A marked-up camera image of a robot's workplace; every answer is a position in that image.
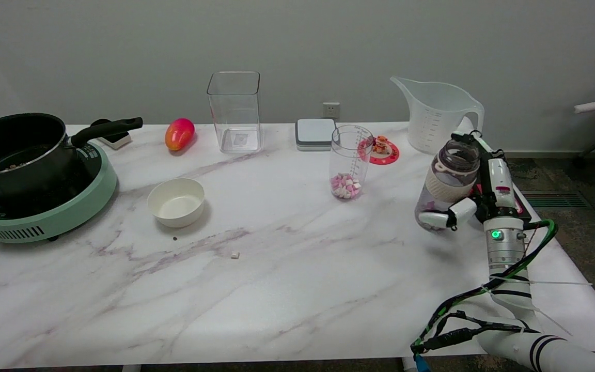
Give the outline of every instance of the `white wall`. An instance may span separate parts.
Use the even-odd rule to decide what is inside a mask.
[[[595,1],[0,0],[0,116],[209,122],[217,70],[261,73],[264,122],[406,120],[392,74],[456,84],[505,150],[595,139]]]

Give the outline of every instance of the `robotic arm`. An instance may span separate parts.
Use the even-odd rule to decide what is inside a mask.
[[[527,255],[524,231],[545,227],[546,222],[525,224],[519,219],[513,183],[503,152],[493,151],[481,139],[479,132],[454,132],[451,137],[457,141],[475,144],[481,151],[481,193],[460,200],[446,211],[421,212],[419,219],[433,226],[456,230],[458,224],[476,215],[483,223],[486,234],[491,280],[478,289],[452,297],[440,305],[425,331],[411,346],[419,372],[428,371],[423,358],[420,357],[421,353],[459,344],[473,337],[476,337],[477,342],[488,354],[515,360],[531,370],[595,372],[595,353],[571,344],[561,337],[542,334],[541,325],[531,310],[533,305],[527,264],[552,239],[557,230],[556,224],[550,221],[550,230],[545,240],[534,252]],[[494,302],[510,310],[515,319],[478,320],[466,316],[463,311],[451,312],[451,308],[461,301],[486,292],[493,295]],[[466,319],[480,327],[462,328],[439,334],[449,317]],[[436,330],[434,336],[425,339],[433,328]]]

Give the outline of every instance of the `white bowl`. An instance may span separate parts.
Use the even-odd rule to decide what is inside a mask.
[[[201,216],[204,197],[203,186],[194,179],[175,178],[158,184],[146,205],[162,224],[185,227]]]

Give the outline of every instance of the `floor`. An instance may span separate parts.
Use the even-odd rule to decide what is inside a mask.
[[[591,208],[538,210],[559,224],[557,240],[595,288],[595,160],[575,169],[570,160],[510,160],[515,184],[523,191],[579,191]],[[428,358],[432,372],[524,372],[516,363],[489,355]],[[118,372],[120,367],[52,368],[46,372]],[[316,362],[146,365],[142,372],[398,372],[398,359]]]

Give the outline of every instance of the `black pot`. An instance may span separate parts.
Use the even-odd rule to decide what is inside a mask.
[[[50,190],[69,176],[87,141],[139,129],[142,118],[116,120],[66,136],[66,125],[48,114],[0,118],[0,199]]]

